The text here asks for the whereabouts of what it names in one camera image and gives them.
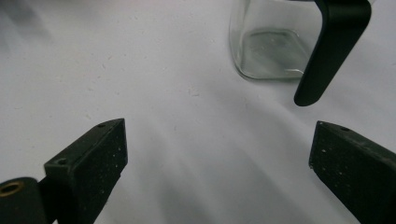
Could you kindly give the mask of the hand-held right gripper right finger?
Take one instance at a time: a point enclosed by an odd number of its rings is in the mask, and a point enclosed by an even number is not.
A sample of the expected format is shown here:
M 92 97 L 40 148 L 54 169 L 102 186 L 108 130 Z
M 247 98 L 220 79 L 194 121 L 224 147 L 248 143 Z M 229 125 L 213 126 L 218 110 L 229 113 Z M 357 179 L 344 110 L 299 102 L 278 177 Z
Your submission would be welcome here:
M 396 154 L 340 125 L 319 121 L 309 166 L 360 224 L 396 224 Z

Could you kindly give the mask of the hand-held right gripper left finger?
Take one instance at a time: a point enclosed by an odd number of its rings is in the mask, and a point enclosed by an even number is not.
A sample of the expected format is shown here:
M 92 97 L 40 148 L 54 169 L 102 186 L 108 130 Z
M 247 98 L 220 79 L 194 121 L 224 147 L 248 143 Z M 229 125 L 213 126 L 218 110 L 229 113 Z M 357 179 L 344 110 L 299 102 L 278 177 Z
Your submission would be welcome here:
M 128 163 L 124 119 L 100 123 L 44 164 L 49 221 L 93 224 Z

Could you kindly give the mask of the glass jar with black lid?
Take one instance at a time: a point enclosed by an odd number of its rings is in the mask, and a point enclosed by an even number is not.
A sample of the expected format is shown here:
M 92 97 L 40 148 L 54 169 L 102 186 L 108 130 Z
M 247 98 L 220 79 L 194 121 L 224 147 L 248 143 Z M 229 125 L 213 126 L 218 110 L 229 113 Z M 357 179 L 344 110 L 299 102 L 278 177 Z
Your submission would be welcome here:
M 367 28 L 375 0 L 233 0 L 233 63 L 254 80 L 293 80 L 317 102 Z

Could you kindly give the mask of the white paper sheet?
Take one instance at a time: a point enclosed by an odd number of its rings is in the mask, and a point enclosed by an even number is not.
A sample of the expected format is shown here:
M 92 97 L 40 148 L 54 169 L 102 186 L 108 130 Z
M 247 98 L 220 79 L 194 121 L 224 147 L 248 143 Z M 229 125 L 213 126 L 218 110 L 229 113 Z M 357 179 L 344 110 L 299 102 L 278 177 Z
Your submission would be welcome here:
M 124 119 L 129 162 L 95 224 L 359 224 L 309 168 L 316 123 L 396 152 L 396 0 L 321 99 L 253 81 L 228 43 L 232 0 L 0 2 L 0 183 L 93 125 Z

